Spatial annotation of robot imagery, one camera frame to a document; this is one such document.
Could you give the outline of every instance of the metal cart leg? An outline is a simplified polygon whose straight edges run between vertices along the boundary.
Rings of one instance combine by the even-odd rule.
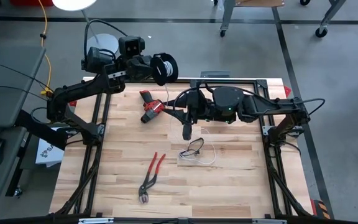
[[[329,0],[331,7],[326,12],[323,20],[320,23],[320,27],[316,29],[316,36],[319,38],[325,37],[328,33],[328,22],[335,16],[338,10],[343,6],[346,0]]]
[[[223,21],[221,25],[221,37],[224,37],[227,29],[229,28],[231,15],[233,13],[234,6],[236,5],[236,0],[225,0],[223,2],[224,12],[223,12]]]

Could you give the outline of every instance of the metal bracket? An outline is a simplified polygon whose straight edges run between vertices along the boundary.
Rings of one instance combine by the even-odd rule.
[[[253,224],[287,224],[286,220],[252,219]]]
[[[123,76],[123,75],[127,75],[127,73],[125,71],[116,72],[116,73],[108,75],[108,78],[117,78],[117,77],[120,77],[120,76]]]
[[[200,78],[230,78],[230,71],[202,71]]]
[[[265,125],[265,126],[262,126],[262,131],[264,132],[264,136],[268,136],[268,131],[270,128],[272,128],[274,126],[269,126],[269,125]]]
[[[81,218],[78,224],[114,223],[114,218]]]
[[[104,130],[105,130],[104,124],[99,124],[98,125],[98,133],[104,134]]]
[[[178,224],[189,224],[188,218],[178,218]]]
[[[295,126],[293,127],[292,130],[290,130],[287,134],[290,134],[291,137],[293,138],[297,138],[299,137],[301,134],[304,133],[304,129],[302,128],[302,126]]]
[[[267,81],[266,80],[256,80],[256,84],[260,87],[267,89]]]

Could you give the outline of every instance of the red power tool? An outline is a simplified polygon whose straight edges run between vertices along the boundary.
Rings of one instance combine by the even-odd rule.
[[[149,91],[143,90],[139,92],[144,100],[144,110],[146,111],[141,117],[142,123],[147,123],[155,118],[162,110],[165,109],[161,100],[153,100]]]

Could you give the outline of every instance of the white paper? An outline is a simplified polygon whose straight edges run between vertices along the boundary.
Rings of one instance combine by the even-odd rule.
[[[40,139],[38,144],[37,157],[35,158],[36,164],[45,164],[47,167],[51,167],[62,161],[64,151],[56,146],[53,146],[43,139]]]

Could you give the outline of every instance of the white lamp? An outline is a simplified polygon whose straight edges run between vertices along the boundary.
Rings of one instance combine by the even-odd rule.
[[[86,16],[86,14],[85,14],[85,9],[87,7],[90,7],[91,5],[93,5],[93,3],[95,3],[95,2],[96,2],[96,0],[53,0],[53,4],[61,10],[81,11],[88,24],[89,24],[90,20],[89,20],[88,16]],[[96,35],[93,32],[91,26],[89,27],[89,29],[91,30],[93,36],[88,39],[88,44],[87,44],[88,49],[86,49],[87,51],[90,49],[90,47],[97,47],[99,49],[111,50],[114,53],[117,52],[118,40],[115,36],[113,36],[111,34],[97,34]]]

